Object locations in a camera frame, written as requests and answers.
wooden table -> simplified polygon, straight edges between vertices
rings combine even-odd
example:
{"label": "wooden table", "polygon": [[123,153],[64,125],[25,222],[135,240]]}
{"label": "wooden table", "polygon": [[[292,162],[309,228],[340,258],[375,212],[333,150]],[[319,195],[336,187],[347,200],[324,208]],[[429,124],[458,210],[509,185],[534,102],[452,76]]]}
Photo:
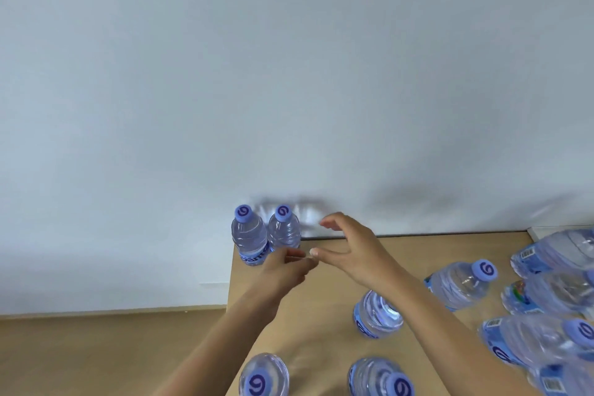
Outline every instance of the wooden table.
{"label": "wooden table", "polygon": [[[472,330],[487,318],[507,313],[501,304],[501,290],[519,279],[511,269],[510,256],[532,242],[525,232],[391,237],[380,241],[419,279],[454,261],[492,261],[499,279],[492,284],[489,295],[476,306],[456,312]],[[338,251],[347,247],[345,240],[301,243],[307,251],[317,246]],[[235,250],[227,306],[241,297],[258,272],[258,266],[243,264]],[[264,329],[248,360],[262,352],[280,356],[289,369],[292,396],[338,396],[348,394],[346,375],[354,362],[380,355],[402,367],[418,395],[446,396],[446,388],[406,324],[381,340],[365,338],[357,330],[353,307],[366,291],[343,272],[320,264],[283,299],[277,317]],[[228,396],[238,394],[238,381],[239,375]]]}

bottle body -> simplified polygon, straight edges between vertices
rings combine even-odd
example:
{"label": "bottle body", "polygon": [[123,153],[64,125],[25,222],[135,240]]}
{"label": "bottle body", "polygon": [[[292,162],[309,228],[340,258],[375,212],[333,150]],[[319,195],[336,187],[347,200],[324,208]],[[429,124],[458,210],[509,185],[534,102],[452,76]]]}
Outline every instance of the bottle body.
{"label": "bottle body", "polygon": [[594,266],[594,231],[564,230],[548,235],[511,256],[510,264],[522,278],[559,268],[591,268]]}
{"label": "bottle body", "polygon": [[490,319],[479,335],[501,361],[529,369],[563,363],[594,347],[594,328],[587,322],[544,314]]}
{"label": "bottle body", "polygon": [[287,396],[289,371],[278,355],[255,355],[241,371],[239,396]]}
{"label": "bottle body", "polygon": [[362,334],[375,339],[387,337],[404,324],[398,310],[371,290],[355,305],[353,320]]}
{"label": "bottle body", "polygon": [[271,251],[279,247],[296,248],[301,244],[299,219],[287,205],[279,205],[268,223],[268,240]]}
{"label": "bottle body", "polygon": [[594,307],[594,271],[564,268],[530,275],[506,287],[501,300],[512,315],[584,313]]}
{"label": "bottle body", "polygon": [[532,372],[531,381],[546,396],[590,396],[594,392],[594,363],[572,360]]}
{"label": "bottle body", "polygon": [[235,209],[231,236],[244,263],[251,266],[264,263],[270,252],[268,232],[262,218],[249,205],[240,205]]}
{"label": "bottle body", "polygon": [[479,260],[473,264],[452,263],[431,274],[424,283],[447,309],[455,312],[485,297],[489,282],[495,278],[497,269],[494,265],[488,260]]}
{"label": "bottle body", "polygon": [[414,396],[415,387],[400,366],[382,357],[366,357],[351,366],[351,396]]}

barcode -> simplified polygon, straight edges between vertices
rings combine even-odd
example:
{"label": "barcode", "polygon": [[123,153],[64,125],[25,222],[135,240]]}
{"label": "barcode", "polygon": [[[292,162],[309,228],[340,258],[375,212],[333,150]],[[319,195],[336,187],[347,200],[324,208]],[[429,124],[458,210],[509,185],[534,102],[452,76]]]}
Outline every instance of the barcode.
{"label": "barcode", "polygon": [[534,252],[534,247],[531,247],[531,248],[529,248],[529,249],[526,249],[524,252],[522,252],[522,253],[520,254],[520,258],[523,260],[523,259],[525,259],[525,258],[528,258],[528,257],[530,257],[530,256],[534,255],[534,254],[535,254],[535,252]]}
{"label": "barcode", "polygon": [[498,317],[496,319],[491,319],[490,321],[487,321],[485,323],[485,327],[489,328],[489,327],[497,327],[498,325],[501,324],[501,321],[503,321],[502,317]]}
{"label": "barcode", "polygon": [[558,377],[543,377],[542,385],[544,385],[546,391],[553,393],[567,393],[561,379]]}

clear plastic bottle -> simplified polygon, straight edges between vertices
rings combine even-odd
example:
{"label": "clear plastic bottle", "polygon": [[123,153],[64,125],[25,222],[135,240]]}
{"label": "clear plastic bottle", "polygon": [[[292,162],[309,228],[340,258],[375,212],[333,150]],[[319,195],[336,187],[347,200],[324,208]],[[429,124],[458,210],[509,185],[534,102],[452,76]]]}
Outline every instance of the clear plastic bottle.
{"label": "clear plastic bottle", "polygon": [[286,246],[299,247],[301,243],[301,227],[297,216],[288,205],[279,205],[268,223],[268,240],[270,249]]}
{"label": "clear plastic bottle", "polygon": [[592,268],[594,229],[564,230],[548,235],[512,255],[511,267],[522,278],[563,267]]}
{"label": "clear plastic bottle", "polygon": [[287,396],[289,371],[278,355],[258,354],[239,377],[239,396]]}
{"label": "clear plastic bottle", "polygon": [[248,265],[261,265],[270,252],[266,226],[249,205],[235,209],[235,219],[231,223],[231,236],[239,256]]}
{"label": "clear plastic bottle", "polygon": [[427,277],[427,288],[452,312],[474,305],[486,296],[489,282],[497,278],[497,268],[489,260],[456,262]]}
{"label": "clear plastic bottle", "polygon": [[360,332],[369,338],[387,337],[404,324],[396,308],[375,291],[368,291],[355,304],[353,320]]}
{"label": "clear plastic bottle", "polygon": [[485,321],[479,335],[503,362],[526,368],[563,363],[594,348],[594,328],[578,318],[505,316]]}
{"label": "clear plastic bottle", "polygon": [[512,315],[585,313],[594,308],[594,269],[558,269],[518,280],[501,293]]}
{"label": "clear plastic bottle", "polygon": [[351,396],[415,396],[415,387],[400,366],[381,357],[358,360],[349,370]]}
{"label": "clear plastic bottle", "polygon": [[594,362],[572,360],[532,372],[531,383],[546,396],[592,396]]}

person's left hand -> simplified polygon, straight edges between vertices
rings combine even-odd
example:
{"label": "person's left hand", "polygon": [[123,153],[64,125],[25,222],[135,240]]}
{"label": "person's left hand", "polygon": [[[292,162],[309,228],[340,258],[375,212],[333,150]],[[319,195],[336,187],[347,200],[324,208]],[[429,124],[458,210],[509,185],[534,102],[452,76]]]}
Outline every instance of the person's left hand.
{"label": "person's left hand", "polygon": [[265,310],[270,322],[276,316],[281,299],[303,283],[307,273],[318,263],[315,258],[305,258],[301,249],[281,247],[266,257],[260,275],[245,295]]}

